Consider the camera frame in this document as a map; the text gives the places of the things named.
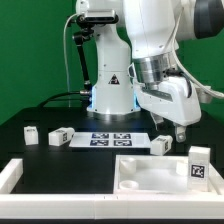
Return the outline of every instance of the small white cube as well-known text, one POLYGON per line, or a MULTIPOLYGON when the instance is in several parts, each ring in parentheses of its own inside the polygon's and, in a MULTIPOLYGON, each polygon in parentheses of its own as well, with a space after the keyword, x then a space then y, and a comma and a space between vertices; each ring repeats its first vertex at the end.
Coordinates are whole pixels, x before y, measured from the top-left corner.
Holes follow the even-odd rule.
POLYGON ((24 127, 24 138, 26 145, 36 145, 39 143, 36 127, 24 127))
POLYGON ((156 139, 151 141, 150 154, 163 156, 171 149, 173 138, 171 136, 159 135, 156 139))
POLYGON ((205 191, 208 189, 210 148, 192 146, 189 151, 188 189, 205 191))
POLYGON ((59 128, 48 134, 49 145, 60 146, 68 141, 71 141, 75 130, 73 128, 59 128))

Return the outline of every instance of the warning label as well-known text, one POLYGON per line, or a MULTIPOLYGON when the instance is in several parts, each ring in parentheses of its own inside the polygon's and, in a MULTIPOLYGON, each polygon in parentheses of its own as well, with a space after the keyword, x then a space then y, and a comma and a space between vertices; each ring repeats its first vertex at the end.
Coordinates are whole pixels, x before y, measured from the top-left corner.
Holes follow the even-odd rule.
POLYGON ((113 75, 112 79, 110 80, 109 84, 111 85, 120 85, 118 78, 116 75, 113 75))

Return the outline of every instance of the table surface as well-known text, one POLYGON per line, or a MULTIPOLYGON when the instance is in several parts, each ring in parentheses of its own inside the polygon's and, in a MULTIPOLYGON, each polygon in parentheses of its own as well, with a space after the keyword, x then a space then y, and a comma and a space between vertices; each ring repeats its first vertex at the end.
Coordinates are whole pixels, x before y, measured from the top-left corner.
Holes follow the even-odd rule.
MULTIPOLYGON (((109 122, 90 118, 81 108, 26 108, 0 126, 0 169, 4 168, 11 158, 24 159, 24 174, 13 190, 13 194, 111 194, 116 155, 150 154, 149 149, 137 148, 71 148, 69 143, 60 147, 49 146, 48 133, 60 127, 73 127, 77 132, 144 132, 148 133, 150 140, 158 135, 171 135, 175 139, 174 127, 170 121, 166 121, 165 130, 158 132, 155 130, 150 114, 146 111, 140 112, 137 118, 109 122), (26 126, 37 127, 38 145, 25 145, 24 127, 26 126)), ((174 140, 172 149, 166 156, 188 155, 191 146, 209 147, 211 163, 224 176, 224 126, 203 112, 201 121, 189 126, 186 134, 187 140, 184 143, 177 143, 174 140)), ((59 221, 58 223, 76 223, 77 220, 59 221)), ((97 223, 113 222, 101 220, 97 223)), ((154 220, 153 223, 163 223, 163 221, 154 220)))

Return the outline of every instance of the green backdrop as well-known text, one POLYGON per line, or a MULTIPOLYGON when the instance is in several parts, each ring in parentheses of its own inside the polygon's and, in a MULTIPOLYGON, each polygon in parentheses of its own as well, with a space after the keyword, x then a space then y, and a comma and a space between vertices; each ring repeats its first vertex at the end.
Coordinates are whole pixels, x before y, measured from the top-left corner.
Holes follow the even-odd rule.
MULTIPOLYGON (((67 91, 63 58, 63 29, 74 13, 75 0, 0 1, 0 123, 19 110, 34 107, 46 98, 67 91)), ((76 48, 67 31, 71 88, 82 88, 76 48)), ((97 79, 94 41, 85 45, 91 80, 97 79)), ((224 32, 215 38, 180 44, 180 59, 203 83, 224 91, 224 32)), ((224 122, 224 101, 202 105, 224 122)))

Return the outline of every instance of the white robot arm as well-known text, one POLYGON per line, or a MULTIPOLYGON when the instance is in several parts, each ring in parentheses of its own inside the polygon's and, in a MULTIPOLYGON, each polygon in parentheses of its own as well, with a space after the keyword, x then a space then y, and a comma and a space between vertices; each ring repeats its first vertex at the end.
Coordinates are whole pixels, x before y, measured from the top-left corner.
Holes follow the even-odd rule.
POLYGON ((139 111, 134 101, 136 94, 140 107, 151 112, 157 128, 163 118, 169 119, 176 127, 177 141, 184 141, 186 126, 198 122, 201 111, 195 87, 178 71, 173 50, 178 49, 179 40, 217 35, 224 26, 223 2, 78 0, 76 11, 84 21, 105 21, 113 17, 113 12, 119 17, 117 25, 100 25, 98 21, 93 27, 98 81, 88 111, 106 118, 134 114, 139 111), (130 48, 118 37, 116 26, 127 29, 132 64, 130 48))

